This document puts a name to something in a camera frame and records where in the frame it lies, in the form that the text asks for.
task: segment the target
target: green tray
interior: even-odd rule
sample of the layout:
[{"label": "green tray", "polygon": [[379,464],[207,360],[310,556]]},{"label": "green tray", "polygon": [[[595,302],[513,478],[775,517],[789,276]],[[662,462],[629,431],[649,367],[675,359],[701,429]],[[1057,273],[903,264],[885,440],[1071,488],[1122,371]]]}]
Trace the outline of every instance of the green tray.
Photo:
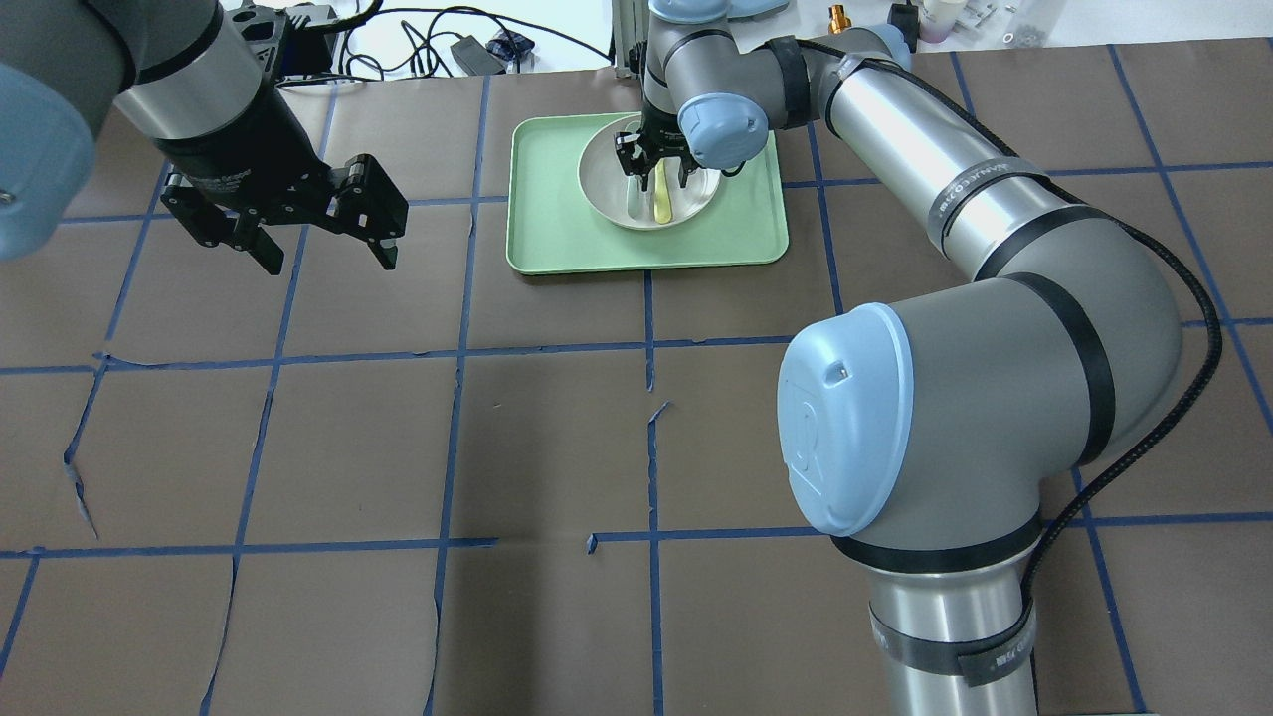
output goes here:
[{"label": "green tray", "polygon": [[639,115],[537,117],[513,131],[507,254],[513,269],[569,274],[731,266],[768,264],[787,251],[771,134],[764,152],[741,175],[722,180],[710,204],[685,223],[636,231],[593,210],[579,189],[579,157],[597,131],[625,116]]}]

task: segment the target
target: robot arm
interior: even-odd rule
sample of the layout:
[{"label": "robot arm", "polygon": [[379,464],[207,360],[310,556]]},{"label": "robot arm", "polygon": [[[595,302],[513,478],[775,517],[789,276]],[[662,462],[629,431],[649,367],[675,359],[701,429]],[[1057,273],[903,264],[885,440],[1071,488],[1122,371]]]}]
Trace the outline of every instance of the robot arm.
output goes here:
[{"label": "robot arm", "polygon": [[278,275],[283,251],[261,226],[312,223],[396,264],[401,192],[369,154],[337,169],[314,154],[216,0],[5,3],[0,87],[13,96],[0,108],[0,259],[52,233],[115,101],[172,162],[160,200],[200,245],[229,245]]},{"label": "robot arm", "polygon": [[909,79],[895,28],[740,54],[728,5],[651,1],[643,127],[616,138],[620,163],[726,169],[821,118],[969,278],[801,331],[780,442],[806,519],[869,569],[895,713],[1035,713],[1016,568],[1043,533],[1039,480],[1166,410],[1175,302],[1119,223]]}]

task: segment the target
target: gray robot arm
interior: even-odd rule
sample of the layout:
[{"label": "gray robot arm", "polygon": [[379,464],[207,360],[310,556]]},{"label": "gray robot arm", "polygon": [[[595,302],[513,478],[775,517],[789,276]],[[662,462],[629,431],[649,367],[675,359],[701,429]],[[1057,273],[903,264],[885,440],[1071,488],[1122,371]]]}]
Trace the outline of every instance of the gray robot arm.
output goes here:
[{"label": "gray robot arm", "polygon": [[406,200],[374,157],[334,169],[314,154],[241,36],[238,23],[260,19],[216,0],[0,4],[0,259],[52,233],[113,101],[172,162],[160,200],[200,245],[278,275],[283,251],[262,226],[312,223],[392,269]]},{"label": "gray robot arm", "polygon": [[1017,568],[1043,534],[1039,480],[1166,412],[1175,302],[1122,224],[900,71],[894,28],[740,54],[727,8],[651,1],[643,126],[616,138],[620,163],[731,168],[820,118],[969,278],[801,331],[779,437],[806,519],[869,569],[895,713],[1032,715]]}]

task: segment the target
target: white plate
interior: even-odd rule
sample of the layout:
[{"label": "white plate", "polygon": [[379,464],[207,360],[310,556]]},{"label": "white plate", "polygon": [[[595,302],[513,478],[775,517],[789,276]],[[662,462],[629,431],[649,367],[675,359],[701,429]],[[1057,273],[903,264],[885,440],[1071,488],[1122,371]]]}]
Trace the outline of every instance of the white plate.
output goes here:
[{"label": "white plate", "polygon": [[665,161],[667,169],[667,191],[672,200],[672,220],[661,224],[654,220],[654,173],[651,172],[649,191],[642,196],[642,211],[636,217],[628,213],[628,181],[639,181],[635,177],[624,175],[615,155],[615,134],[628,131],[628,126],[639,121],[639,115],[615,120],[606,125],[588,140],[579,157],[579,189],[583,190],[584,199],[597,210],[598,214],[611,222],[630,229],[653,231],[675,227],[694,218],[712,201],[717,187],[721,186],[721,172],[717,169],[698,169],[690,175],[681,189],[677,176],[681,171],[681,161],[670,158]]}]

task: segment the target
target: brass fitting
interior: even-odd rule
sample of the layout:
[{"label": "brass fitting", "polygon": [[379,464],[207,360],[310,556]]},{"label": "brass fitting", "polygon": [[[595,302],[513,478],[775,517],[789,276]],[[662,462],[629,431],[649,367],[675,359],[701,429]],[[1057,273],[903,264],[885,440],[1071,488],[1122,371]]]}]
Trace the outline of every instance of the brass fitting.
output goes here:
[{"label": "brass fitting", "polygon": [[844,5],[831,5],[831,24],[827,25],[827,31],[831,34],[839,34],[853,27],[853,20],[844,14]]}]

